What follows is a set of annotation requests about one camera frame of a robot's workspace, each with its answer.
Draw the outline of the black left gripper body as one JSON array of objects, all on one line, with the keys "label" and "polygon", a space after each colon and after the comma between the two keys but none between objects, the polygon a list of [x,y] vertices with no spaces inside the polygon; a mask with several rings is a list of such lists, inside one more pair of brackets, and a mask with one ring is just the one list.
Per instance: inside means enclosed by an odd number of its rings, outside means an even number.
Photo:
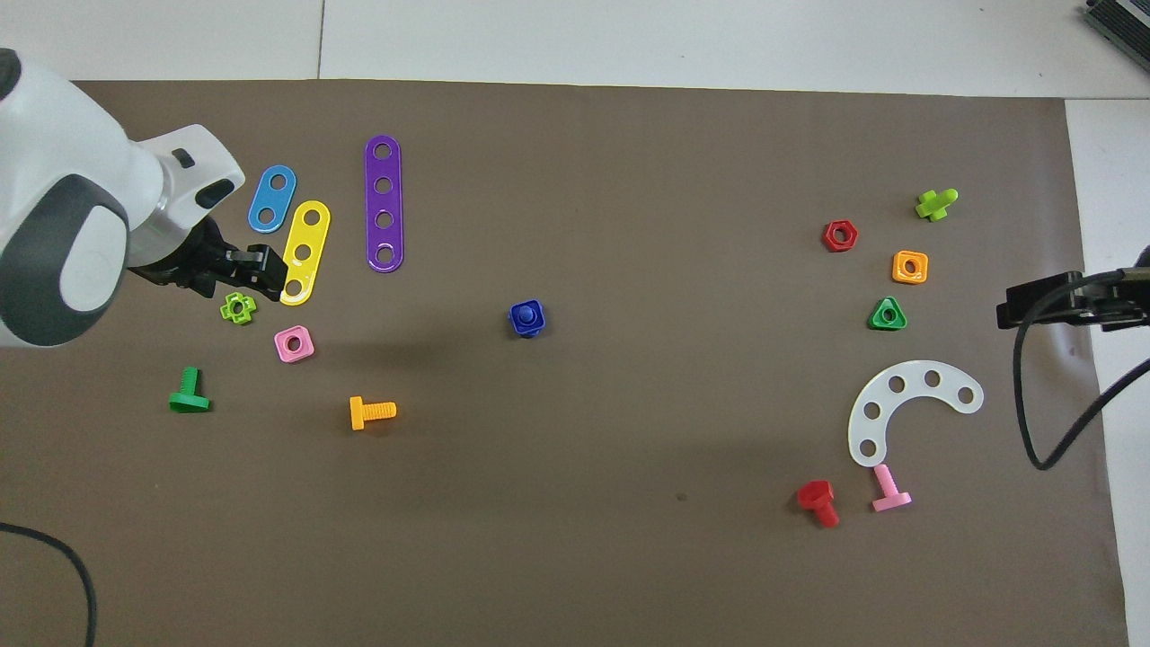
[{"label": "black left gripper body", "polygon": [[227,259],[229,253],[238,251],[238,247],[225,241],[218,232],[217,222],[208,216],[192,228],[184,242],[181,242],[167,257],[146,265],[131,267],[130,271],[158,286],[172,284],[178,288],[192,290],[193,271],[214,269],[231,275],[230,284],[227,286],[243,288],[246,287],[246,283],[235,277],[235,271],[238,270],[237,263]]}]

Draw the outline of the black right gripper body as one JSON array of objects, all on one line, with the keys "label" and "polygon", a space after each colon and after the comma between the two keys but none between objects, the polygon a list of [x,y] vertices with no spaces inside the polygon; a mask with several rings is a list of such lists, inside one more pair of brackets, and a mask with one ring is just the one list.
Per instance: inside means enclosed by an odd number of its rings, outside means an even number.
[{"label": "black right gripper body", "polygon": [[1149,265],[1126,267],[1107,274],[1084,275],[1081,288],[1084,315],[1081,324],[1101,326],[1104,332],[1147,328],[1149,324]]}]

